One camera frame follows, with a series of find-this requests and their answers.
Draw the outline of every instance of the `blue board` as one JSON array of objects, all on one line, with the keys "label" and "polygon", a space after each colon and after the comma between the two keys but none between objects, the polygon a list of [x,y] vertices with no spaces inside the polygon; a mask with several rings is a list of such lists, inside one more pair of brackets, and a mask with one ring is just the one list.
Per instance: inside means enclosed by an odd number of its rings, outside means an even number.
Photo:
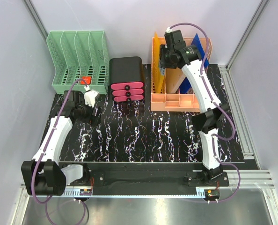
[{"label": "blue board", "polygon": [[[197,49],[200,52],[201,58],[203,59],[205,56],[205,52],[203,50],[203,47],[201,46],[198,34],[195,35],[191,45],[195,45],[197,47]],[[209,66],[209,61],[208,61],[208,59],[205,59],[204,67],[207,68],[208,66]],[[190,89],[190,87],[191,87],[191,84],[190,84],[189,80],[187,78],[185,78],[180,86],[180,93],[186,94],[188,92],[188,90]]]}]

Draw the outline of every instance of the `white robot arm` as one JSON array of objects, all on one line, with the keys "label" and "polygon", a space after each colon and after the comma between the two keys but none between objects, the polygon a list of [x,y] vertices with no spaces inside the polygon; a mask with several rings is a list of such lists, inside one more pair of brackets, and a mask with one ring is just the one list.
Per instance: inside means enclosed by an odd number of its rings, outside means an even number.
[{"label": "white robot arm", "polygon": [[[209,109],[215,109],[216,106],[211,101],[208,92],[206,91],[205,85],[203,83],[202,77],[204,77],[205,82],[207,83],[207,86],[209,87],[209,90],[214,98],[214,102],[218,105],[221,104],[221,101],[218,99],[218,97],[215,95],[212,86],[210,85],[209,79],[203,71],[203,74],[200,75],[200,67],[201,67],[201,60],[195,60],[190,62],[189,65],[184,65],[182,68],[183,73],[188,78],[192,89],[194,90],[194,93],[198,99],[199,103],[199,109],[201,113],[207,112]],[[212,129],[208,131],[208,133],[204,133],[203,131],[199,131],[201,144],[203,147],[203,165],[208,169],[214,169],[219,167],[219,162],[216,160],[213,154],[213,145],[212,145],[212,135],[218,134],[218,129]],[[215,150],[216,155],[218,156],[218,143],[217,138],[215,138]]]},{"label": "white robot arm", "polygon": [[42,154],[44,156],[36,174],[35,192],[37,195],[62,195],[66,185],[83,177],[82,165],[73,164],[60,169],[59,158],[66,136],[72,129],[75,120],[90,123],[92,126],[100,123],[102,108],[95,107],[99,93],[95,90],[89,90],[89,87],[85,88],[85,91],[84,95],[79,91],[71,91],[61,115],[58,115],[60,107],[54,109],[49,130],[38,152],[32,161],[23,162],[22,175],[29,195],[31,195],[31,178],[34,167]]},{"label": "white robot arm", "polygon": [[227,104],[221,105],[210,85],[209,79],[202,68],[200,52],[195,45],[186,46],[180,30],[165,33],[166,45],[160,46],[160,62],[162,68],[180,68],[188,78],[198,99],[200,114],[192,117],[192,124],[198,130],[203,148],[203,178],[206,182],[219,177],[222,166],[216,159],[219,156],[217,138],[212,142],[213,135],[218,134],[218,122],[223,114],[216,107],[228,108]]}]

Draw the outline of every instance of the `black marble surface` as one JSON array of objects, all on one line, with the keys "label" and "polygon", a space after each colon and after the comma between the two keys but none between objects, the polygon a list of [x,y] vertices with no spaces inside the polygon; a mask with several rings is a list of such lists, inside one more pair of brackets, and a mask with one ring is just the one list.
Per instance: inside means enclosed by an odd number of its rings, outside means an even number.
[{"label": "black marble surface", "polygon": [[[144,65],[144,101],[129,105],[113,102],[112,96],[100,96],[98,105],[104,107],[101,124],[92,128],[76,122],[65,140],[60,161],[202,162],[201,141],[191,124],[194,113],[150,110],[150,71],[151,66]],[[210,65],[207,75],[221,102],[227,102],[218,66]],[[62,101],[63,96],[56,94],[51,110]],[[225,118],[218,134],[231,135]],[[244,161],[237,134],[233,140],[219,142],[219,153],[222,161]]]}]

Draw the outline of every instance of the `mint green magazine holder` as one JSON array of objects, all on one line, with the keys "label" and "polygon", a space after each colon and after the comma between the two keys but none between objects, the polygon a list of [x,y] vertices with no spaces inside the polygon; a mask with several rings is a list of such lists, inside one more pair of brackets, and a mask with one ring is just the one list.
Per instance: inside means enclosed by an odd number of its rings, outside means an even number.
[{"label": "mint green magazine holder", "polygon": [[[109,55],[104,31],[51,31],[46,42],[56,69],[52,87],[57,94],[84,76],[91,77],[90,89],[107,94]],[[80,82],[73,90],[85,92]]]}]

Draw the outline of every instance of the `white wall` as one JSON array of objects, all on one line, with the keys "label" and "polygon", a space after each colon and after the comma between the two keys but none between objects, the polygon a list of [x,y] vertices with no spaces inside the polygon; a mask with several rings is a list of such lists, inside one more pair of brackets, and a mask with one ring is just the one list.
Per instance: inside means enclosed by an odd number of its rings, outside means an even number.
[{"label": "white wall", "polygon": [[270,1],[231,75],[263,169],[278,193],[278,0]]},{"label": "white wall", "polygon": [[[104,30],[110,57],[138,55],[151,63],[152,37],[190,22],[212,39],[211,63],[226,64],[260,0],[32,0],[48,31]],[[181,27],[184,37],[195,28]]]},{"label": "white wall", "polygon": [[54,68],[22,0],[0,0],[0,225],[37,151],[51,108]]}]

